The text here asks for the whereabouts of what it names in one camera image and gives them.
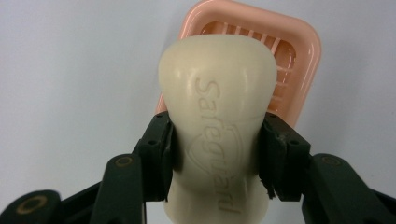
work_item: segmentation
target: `plastic soap dish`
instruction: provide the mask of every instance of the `plastic soap dish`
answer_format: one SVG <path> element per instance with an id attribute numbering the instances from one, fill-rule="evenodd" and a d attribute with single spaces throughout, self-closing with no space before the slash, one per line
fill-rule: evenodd
<path id="1" fill-rule="evenodd" d="M 293 127 L 320 59 L 320 40 L 306 22 L 228 0 L 199 2 L 187 14 L 179 38 L 192 35 L 245 35 L 274 54 L 277 82 L 268 112 Z M 166 110 L 163 98 L 156 112 Z"/>

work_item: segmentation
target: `screw hole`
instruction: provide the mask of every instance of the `screw hole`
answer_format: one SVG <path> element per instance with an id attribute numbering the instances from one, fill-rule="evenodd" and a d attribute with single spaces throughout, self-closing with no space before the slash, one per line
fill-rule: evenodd
<path id="1" fill-rule="evenodd" d="M 157 144 L 157 141 L 149 140 L 149 141 L 148 141 L 148 144 L 151 145 L 151 146 L 154 146 L 154 145 Z"/>
<path id="2" fill-rule="evenodd" d="M 122 168 L 122 167 L 130 165 L 133 161 L 134 160 L 132 158 L 125 156 L 125 157 L 118 158 L 116 160 L 116 165 L 118 167 Z"/>
<path id="3" fill-rule="evenodd" d="M 295 145 L 295 146 L 300 144 L 300 142 L 299 142 L 299 141 L 296 141 L 296 140 L 291 140 L 290 143 L 291 143 L 292 145 Z"/>
<path id="4" fill-rule="evenodd" d="M 328 165 L 333 165 L 333 166 L 341 165 L 341 162 L 333 156 L 323 156 L 321 160 Z"/>
<path id="5" fill-rule="evenodd" d="M 47 203 L 47 197 L 45 195 L 36 195 L 30 199 L 27 199 L 21 203 L 17 208 L 17 213 L 20 215 L 27 215 L 33 213 L 38 208 L 43 207 Z"/>

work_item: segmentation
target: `white wall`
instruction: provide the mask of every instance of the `white wall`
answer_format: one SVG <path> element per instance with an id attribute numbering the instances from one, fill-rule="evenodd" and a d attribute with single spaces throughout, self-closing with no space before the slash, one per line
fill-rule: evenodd
<path id="1" fill-rule="evenodd" d="M 0 2 L 0 210 L 22 194 L 66 198 L 131 152 L 159 96 L 157 63 L 195 0 Z M 322 58 L 296 130 L 396 197 L 396 3 L 245 3 L 303 19 Z M 169 223 L 160 203 L 148 223 Z M 271 202 L 263 223 L 304 223 Z"/>

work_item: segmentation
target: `metal screw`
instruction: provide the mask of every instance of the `metal screw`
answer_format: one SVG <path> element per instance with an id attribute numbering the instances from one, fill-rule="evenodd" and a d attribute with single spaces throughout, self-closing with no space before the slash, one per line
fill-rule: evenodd
<path id="1" fill-rule="evenodd" d="M 36 195 L 32 198 L 25 200 L 21 203 L 17 208 L 17 214 L 19 215 L 27 215 L 40 207 L 43 207 L 47 203 L 47 197 L 44 195 Z"/>
<path id="2" fill-rule="evenodd" d="M 338 159 L 336 159 L 335 157 L 332 157 L 332 156 L 324 156 L 321 159 L 322 159 L 322 161 L 324 163 L 329 164 L 329 165 L 333 165 L 333 166 L 341 165 L 341 162 Z"/>
<path id="3" fill-rule="evenodd" d="M 121 157 L 116 160 L 116 165 L 118 167 L 125 167 L 133 162 L 131 157 Z"/>

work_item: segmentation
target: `white soap bar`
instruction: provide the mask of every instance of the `white soap bar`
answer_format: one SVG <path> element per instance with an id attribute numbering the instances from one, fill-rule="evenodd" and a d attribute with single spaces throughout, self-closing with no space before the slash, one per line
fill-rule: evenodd
<path id="1" fill-rule="evenodd" d="M 249 37 L 197 35 L 166 50 L 159 79 L 178 150 L 166 214 L 177 224 L 259 223 L 268 196 L 255 147 L 274 56 Z"/>

